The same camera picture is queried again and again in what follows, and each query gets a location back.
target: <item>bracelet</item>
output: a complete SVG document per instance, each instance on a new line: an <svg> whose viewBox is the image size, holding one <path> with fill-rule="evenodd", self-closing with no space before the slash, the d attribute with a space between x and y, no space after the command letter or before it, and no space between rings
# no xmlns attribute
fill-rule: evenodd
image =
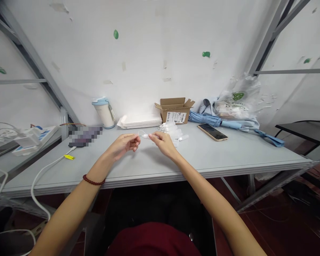
<svg viewBox="0 0 320 256"><path fill-rule="evenodd" d="M96 185L96 186L100 186L106 181L106 179L104 179L102 182L93 182L93 181L91 181L90 179L88 179L86 177L86 174L83 175L83 180L85 180L86 182L88 182L88 183L90 183L92 185Z"/></svg>

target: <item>folded umbrella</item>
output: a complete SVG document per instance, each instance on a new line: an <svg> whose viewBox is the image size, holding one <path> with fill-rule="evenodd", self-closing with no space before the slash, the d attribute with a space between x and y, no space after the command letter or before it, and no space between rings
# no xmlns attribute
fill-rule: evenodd
<svg viewBox="0 0 320 256"><path fill-rule="evenodd" d="M249 128L249 127L241 128L241 124L228 122L228 121L220 119L217 116L199 114L199 113L190 111L190 114L188 116L188 120L190 122L195 122L195 123L207 123L213 127L226 126L226 127L230 127L230 128L236 129L236 130L240 130L242 132L247 132L247 133L250 133L249 130L253 130L255 133L252 133L252 134L258 135L264 139L265 138L269 139L276 147L279 148L279 147L284 146L284 141L281 139L270 136L270 135L266 134L265 132L262 132L258 129L253 129L253 128Z"/></svg>

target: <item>red cloth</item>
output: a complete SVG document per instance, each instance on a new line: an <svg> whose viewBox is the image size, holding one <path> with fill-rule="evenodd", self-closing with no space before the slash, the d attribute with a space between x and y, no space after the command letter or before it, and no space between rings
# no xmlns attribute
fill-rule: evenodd
<svg viewBox="0 0 320 256"><path fill-rule="evenodd" d="M187 235L157 222L122 230L106 256L116 255L200 255Z"/></svg>

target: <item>yellow tag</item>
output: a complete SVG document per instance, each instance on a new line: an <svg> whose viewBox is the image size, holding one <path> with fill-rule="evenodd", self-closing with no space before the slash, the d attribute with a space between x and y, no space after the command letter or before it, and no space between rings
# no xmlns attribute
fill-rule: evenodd
<svg viewBox="0 0 320 256"><path fill-rule="evenodd" d="M70 159L70 160L74 160L75 157L74 156L70 156L70 155L64 155L65 158Z"/></svg>

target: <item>plastic bag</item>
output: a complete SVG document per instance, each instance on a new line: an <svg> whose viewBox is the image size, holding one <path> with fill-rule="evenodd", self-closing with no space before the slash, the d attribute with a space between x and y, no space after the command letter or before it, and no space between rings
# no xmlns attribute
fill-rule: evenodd
<svg viewBox="0 0 320 256"><path fill-rule="evenodd" d="M213 111L226 120L256 118L256 106L261 83L257 77L244 73L239 79L232 77L230 84L220 93Z"/></svg>

